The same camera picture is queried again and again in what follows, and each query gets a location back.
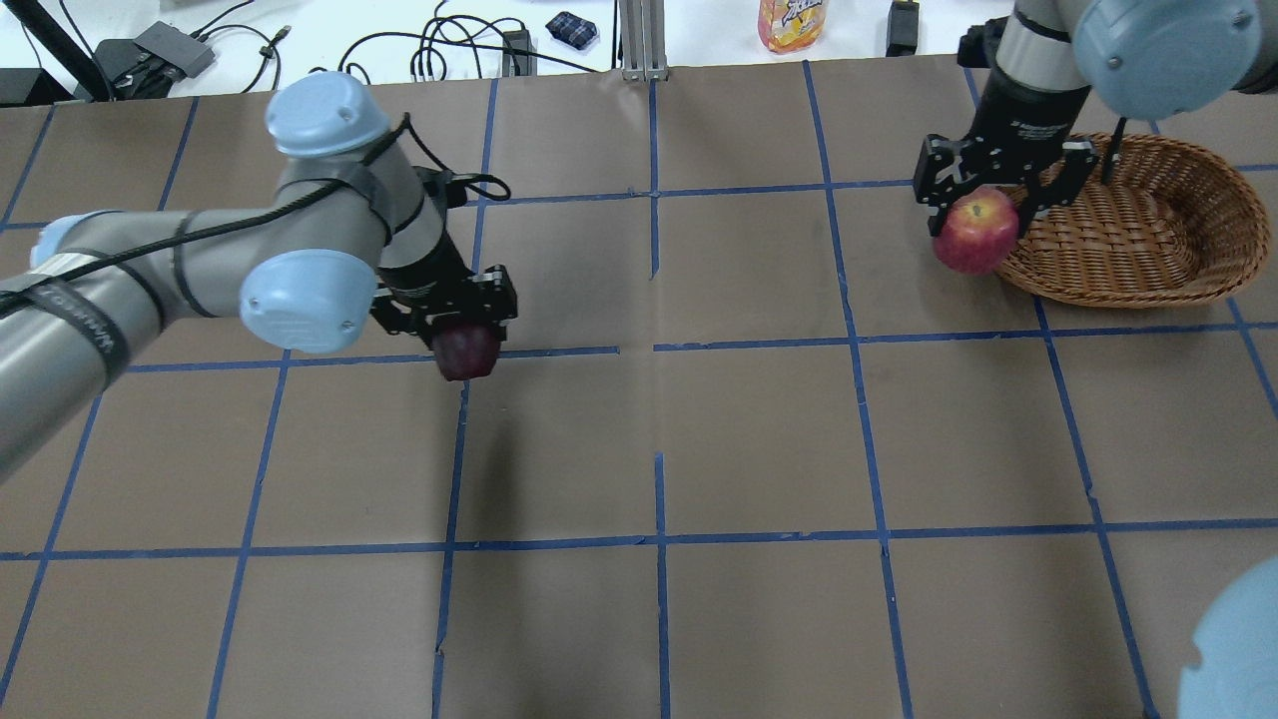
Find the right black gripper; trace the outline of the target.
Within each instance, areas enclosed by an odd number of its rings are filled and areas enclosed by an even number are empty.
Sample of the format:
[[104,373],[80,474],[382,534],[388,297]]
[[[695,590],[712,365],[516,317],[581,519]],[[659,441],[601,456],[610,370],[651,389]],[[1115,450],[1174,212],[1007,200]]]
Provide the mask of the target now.
[[1019,236],[1051,209],[1072,204],[1099,163],[1094,143],[1071,133],[1089,95],[1089,86],[1045,91],[987,77],[966,135],[923,140],[914,195],[930,215],[930,238],[941,236],[950,209],[980,186],[1022,186]]

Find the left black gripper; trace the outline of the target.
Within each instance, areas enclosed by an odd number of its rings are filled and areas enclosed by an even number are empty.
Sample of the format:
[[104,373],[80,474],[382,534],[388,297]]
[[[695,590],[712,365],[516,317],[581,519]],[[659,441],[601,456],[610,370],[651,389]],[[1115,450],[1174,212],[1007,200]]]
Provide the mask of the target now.
[[389,335],[412,335],[432,346],[443,318],[495,329],[507,340],[507,323],[519,315],[518,290],[506,266],[475,272],[452,238],[440,238],[424,258],[397,268],[377,269],[378,290],[369,315]]

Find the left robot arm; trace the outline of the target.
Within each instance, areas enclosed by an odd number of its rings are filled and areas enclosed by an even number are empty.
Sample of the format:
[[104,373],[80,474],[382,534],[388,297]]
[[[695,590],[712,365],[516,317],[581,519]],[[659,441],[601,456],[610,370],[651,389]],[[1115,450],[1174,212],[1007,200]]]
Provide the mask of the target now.
[[93,211],[54,220],[3,281],[1,465],[9,478],[176,321],[236,318],[331,355],[374,321],[424,342],[447,381],[493,372],[519,315],[505,266],[477,272],[447,229],[488,174],[417,167],[368,87],[316,72],[268,101],[288,163],[259,209]]

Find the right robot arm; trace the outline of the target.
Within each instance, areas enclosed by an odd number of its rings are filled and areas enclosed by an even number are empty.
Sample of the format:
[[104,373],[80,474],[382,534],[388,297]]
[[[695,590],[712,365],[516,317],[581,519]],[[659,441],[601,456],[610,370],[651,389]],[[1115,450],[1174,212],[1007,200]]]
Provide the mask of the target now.
[[1022,186],[1019,227],[1072,204],[1088,172],[1111,167],[1071,132],[1090,95],[1121,119],[1160,123],[1229,91],[1275,91],[1273,1],[1017,1],[973,26],[958,66],[987,69],[971,126],[927,135],[912,178],[932,236],[980,186]]

